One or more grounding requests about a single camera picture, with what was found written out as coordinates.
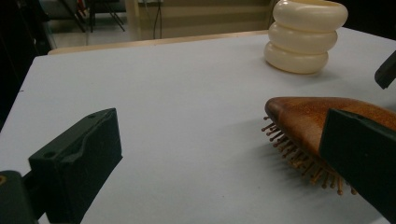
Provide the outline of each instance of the floor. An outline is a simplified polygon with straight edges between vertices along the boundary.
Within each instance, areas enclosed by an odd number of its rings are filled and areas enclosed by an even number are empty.
[[[117,14],[123,21],[124,32],[108,13],[97,14],[92,33],[88,16],[84,18],[85,33],[81,32],[75,21],[50,21],[48,27],[52,47],[58,49],[131,41],[126,13]]]

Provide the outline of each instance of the beige wall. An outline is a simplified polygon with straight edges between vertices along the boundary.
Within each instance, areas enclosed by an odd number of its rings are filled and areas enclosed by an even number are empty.
[[[213,35],[264,30],[268,27],[271,0],[163,0],[162,38]],[[153,38],[157,4],[127,0],[132,40]],[[157,22],[156,37],[160,24]]]

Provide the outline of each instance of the cream-colored vase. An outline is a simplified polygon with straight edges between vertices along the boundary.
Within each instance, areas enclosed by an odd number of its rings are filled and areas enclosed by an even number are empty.
[[[265,60],[287,72],[314,74],[326,65],[347,9],[323,0],[281,0],[274,7],[274,19]]]

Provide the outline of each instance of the wooden hairbrush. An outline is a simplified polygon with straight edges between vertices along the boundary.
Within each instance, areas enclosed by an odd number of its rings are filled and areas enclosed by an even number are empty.
[[[322,180],[322,187],[343,194],[344,179],[319,156],[319,144],[330,108],[341,109],[362,115],[396,131],[396,114],[358,100],[337,97],[276,97],[267,101],[265,112],[272,123],[262,129],[271,136],[289,164],[296,169],[304,169],[302,176],[311,174],[310,182]],[[351,187],[352,194],[357,191]]]

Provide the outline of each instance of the white table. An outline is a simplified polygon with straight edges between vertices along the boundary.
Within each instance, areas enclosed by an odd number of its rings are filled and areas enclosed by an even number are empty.
[[[396,42],[348,29],[316,76],[263,60],[267,35],[36,58],[0,135],[0,169],[116,107],[124,159],[83,223],[374,223],[361,196],[311,186],[261,132],[275,96],[341,96],[396,110],[375,70]]]

